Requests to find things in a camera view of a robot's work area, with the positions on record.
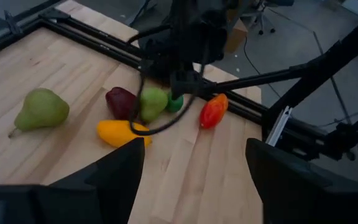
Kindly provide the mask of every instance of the small green pepper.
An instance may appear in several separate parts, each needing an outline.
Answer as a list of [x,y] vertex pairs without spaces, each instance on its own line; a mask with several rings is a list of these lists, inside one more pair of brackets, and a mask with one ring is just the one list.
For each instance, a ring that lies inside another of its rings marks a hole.
[[178,112],[182,106],[183,106],[183,95],[179,96],[177,99],[173,100],[172,93],[169,92],[168,93],[168,104],[165,109],[171,113],[175,113],[175,112]]

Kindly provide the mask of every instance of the butcher block surface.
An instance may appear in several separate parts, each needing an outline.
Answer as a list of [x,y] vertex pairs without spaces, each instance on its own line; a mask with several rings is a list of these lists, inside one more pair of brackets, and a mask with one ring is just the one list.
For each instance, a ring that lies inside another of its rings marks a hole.
[[[137,33],[74,1],[57,8],[122,40]],[[236,79],[210,65],[205,77]],[[1,51],[0,184],[51,184],[115,150],[96,134],[98,121],[114,119],[104,95],[115,86],[136,93],[138,72],[47,29]],[[148,80],[147,86],[158,85]],[[25,95],[38,87],[70,105],[68,119],[9,139]],[[260,102],[257,87],[236,92]],[[247,138],[260,139],[261,128],[226,113],[214,129],[200,129],[204,104],[197,99],[179,123],[152,136],[129,223],[262,223],[262,202],[245,158]],[[174,116],[163,114],[149,127]]]

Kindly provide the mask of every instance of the green fruit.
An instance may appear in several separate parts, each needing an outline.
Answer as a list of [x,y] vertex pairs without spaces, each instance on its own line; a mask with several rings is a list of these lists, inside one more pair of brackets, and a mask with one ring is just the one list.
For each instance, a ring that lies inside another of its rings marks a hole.
[[180,108],[183,106],[183,95],[179,96],[177,99],[172,99],[172,93],[168,93],[168,105],[166,107],[167,111],[171,113],[178,112]]
[[67,119],[69,111],[68,104],[54,92],[38,88],[27,94],[14,124],[21,131],[54,127]]
[[167,94],[159,88],[148,88],[140,96],[140,118],[149,123],[155,120],[168,104]]

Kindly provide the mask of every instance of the pear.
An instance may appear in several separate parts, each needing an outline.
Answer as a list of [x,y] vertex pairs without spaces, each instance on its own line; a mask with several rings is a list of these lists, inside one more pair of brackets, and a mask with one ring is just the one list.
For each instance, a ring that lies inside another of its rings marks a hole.
[[147,88],[140,96],[140,118],[146,123],[155,120],[168,104],[167,94],[159,88]]
[[62,124],[70,111],[69,105],[52,90],[38,88],[24,98],[22,110],[16,116],[15,130],[31,131]]

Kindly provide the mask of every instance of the office chair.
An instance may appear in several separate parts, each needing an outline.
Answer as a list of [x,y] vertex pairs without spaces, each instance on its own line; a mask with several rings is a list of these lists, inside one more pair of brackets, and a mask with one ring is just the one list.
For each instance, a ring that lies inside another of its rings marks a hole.
[[270,29],[271,33],[276,32],[272,22],[264,15],[266,7],[280,7],[280,6],[292,6],[294,0],[259,0],[258,5],[256,5],[257,12],[244,13],[241,17],[255,17],[255,23],[260,24],[259,35],[264,33],[265,22],[269,23],[272,27]]

